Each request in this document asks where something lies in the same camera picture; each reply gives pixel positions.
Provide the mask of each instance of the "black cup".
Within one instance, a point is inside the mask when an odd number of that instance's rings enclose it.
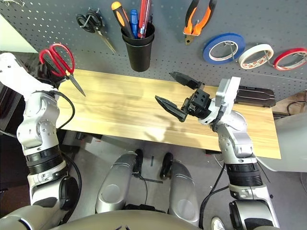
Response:
[[[122,30],[121,33],[126,43],[131,68],[137,72],[146,71],[150,65],[154,25],[151,23],[147,24],[146,37],[143,39],[129,38]]]

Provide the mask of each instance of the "hook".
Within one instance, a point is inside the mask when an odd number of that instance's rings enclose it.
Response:
[[[296,54],[293,54],[293,56],[296,56],[296,55],[303,56],[303,58],[307,61],[307,54],[306,53],[296,53]]]
[[[80,25],[81,28],[86,27],[86,24],[88,23],[88,20],[90,20],[91,15],[89,15],[84,23],[84,25]]]
[[[10,6],[10,2],[13,2],[17,5],[20,5],[21,7],[24,7],[24,5],[25,5],[25,2],[22,1],[22,0],[19,0],[19,2],[15,1],[15,0],[3,0],[4,5],[6,5],[7,7]]]
[[[234,45],[233,42],[224,42],[225,46],[230,46],[230,51],[231,51],[231,58],[233,61],[236,61],[235,60],[235,56],[234,56],[234,51],[232,50],[232,46]]]
[[[265,54],[265,57],[267,58],[267,62],[268,62],[268,64],[270,65],[270,66],[273,66],[274,67],[274,65],[270,62],[270,60],[269,60],[269,56],[268,56],[268,53],[267,53],[267,51],[263,51],[264,52],[264,54]]]

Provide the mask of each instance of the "red tape roll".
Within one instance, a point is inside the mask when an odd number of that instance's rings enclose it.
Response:
[[[305,56],[299,62],[293,65],[289,65],[289,66],[279,66],[278,65],[278,63],[285,57],[293,55],[293,54],[297,54],[297,53],[305,54]],[[292,69],[301,67],[302,65],[306,63],[307,63],[307,49],[306,48],[294,48],[294,49],[289,49],[286,52],[280,54],[274,61],[274,68],[280,71],[287,71],[287,70],[292,70]]]

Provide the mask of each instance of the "wooden tabletop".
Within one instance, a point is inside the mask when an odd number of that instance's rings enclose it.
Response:
[[[83,88],[84,97],[66,81],[60,91],[76,108],[75,117],[64,129],[125,138],[149,140],[207,150],[219,150],[217,134],[187,117],[184,123],[167,113],[154,96],[164,97],[180,108],[193,90],[176,82],[137,78],[76,69],[74,77]],[[217,87],[205,86],[204,91],[215,97]],[[59,99],[60,116],[57,126],[71,115],[70,105]],[[248,123],[248,134],[257,156],[280,159],[278,139],[272,110],[235,105]]]

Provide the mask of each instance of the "scissors handle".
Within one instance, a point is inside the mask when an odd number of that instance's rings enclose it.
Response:
[[[69,57],[71,58],[72,68],[70,68],[66,61],[63,60],[61,55],[55,50],[55,47],[62,47],[68,53]],[[66,70],[72,74],[75,70],[75,59],[73,58],[72,52],[65,45],[59,43],[52,44],[49,49],[52,50],[53,55],[60,61]]]
[[[55,50],[55,47],[62,47],[70,56],[71,58],[71,63],[72,63],[72,68],[69,67],[69,65],[63,60],[63,58],[61,57],[61,55]],[[52,44],[49,49],[43,49],[40,53],[39,53],[39,60],[42,64],[45,63],[44,60],[44,55],[47,54],[52,62],[56,65],[56,67],[58,68],[59,72],[56,72],[54,70],[52,70],[51,72],[58,76],[58,77],[65,77],[66,76],[66,70],[72,74],[74,72],[75,69],[75,60],[73,58],[73,55],[71,53],[71,51],[64,46],[63,44]]]
[[[89,10],[85,16],[82,14],[78,14],[76,19],[77,19],[78,25],[82,29],[90,33],[95,33],[95,31],[100,31],[100,29],[103,26],[100,15],[93,10]]]
[[[84,15],[78,14],[76,19],[77,19],[78,25],[82,26],[81,28],[84,29],[86,32],[95,33],[95,29],[93,28],[93,26],[90,22],[90,19],[88,20],[86,25],[84,25],[84,24],[87,21],[87,18],[84,17]]]

